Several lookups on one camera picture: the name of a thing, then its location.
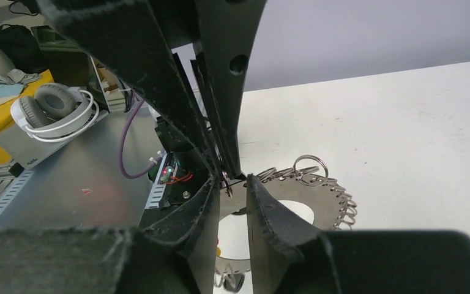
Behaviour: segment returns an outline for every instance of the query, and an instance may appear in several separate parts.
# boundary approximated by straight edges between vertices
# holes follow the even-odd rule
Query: headphone ear cushion
[[[44,84],[35,92],[35,100],[49,116],[65,118],[76,108],[76,100],[67,89],[58,83]]]
[[[35,129],[40,127],[45,127],[50,124],[50,120],[48,116],[42,109],[40,109],[39,105],[31,96],[25,96],[19,98],[19,106],[21,107],[24,116],[26,117],[26,121]]]

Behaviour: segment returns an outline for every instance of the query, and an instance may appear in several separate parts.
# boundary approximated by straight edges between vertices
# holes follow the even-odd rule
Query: white tabletop
[[[246,173],[321,157],[355,229],[470,236],[470,62],[246,92],[239,147]]]

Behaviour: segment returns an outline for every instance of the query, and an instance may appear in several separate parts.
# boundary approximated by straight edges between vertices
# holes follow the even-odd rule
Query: black backpack
[[[39,74],[48,69],[39,45],[25,26],[0,26],[0,49],[15,65],[27,74]]]

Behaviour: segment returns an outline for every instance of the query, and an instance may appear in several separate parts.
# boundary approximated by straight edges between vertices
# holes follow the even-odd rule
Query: black cable
[[[9,10],[10,12],[12,12],[13,14],[27,15],[27,16],[29,16],[29,17],[36,17],[37,15],[39,15],[38,12],[31,14],[31,13],[24,13],[24,12],[16,12],[16,11],[13,11],[13,10],[12,10],[12,6],[14,6],[14,5],[17,4],[17,3],[19,3],[19,1],[14,1],[14,2],[10,3],[10,5],[8,5],[8,10]]]

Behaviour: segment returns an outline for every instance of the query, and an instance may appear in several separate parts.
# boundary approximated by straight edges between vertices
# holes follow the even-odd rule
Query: white headphones
[[[95,113],[89,120],[93,105]],[[15,123],[30,137],[56,143],[70,140],[91,127],[98,118],[99,108],[92,94],[85,90],[47,83],[37,89],[35,99],[26,96],[14,101],[10,112]]]

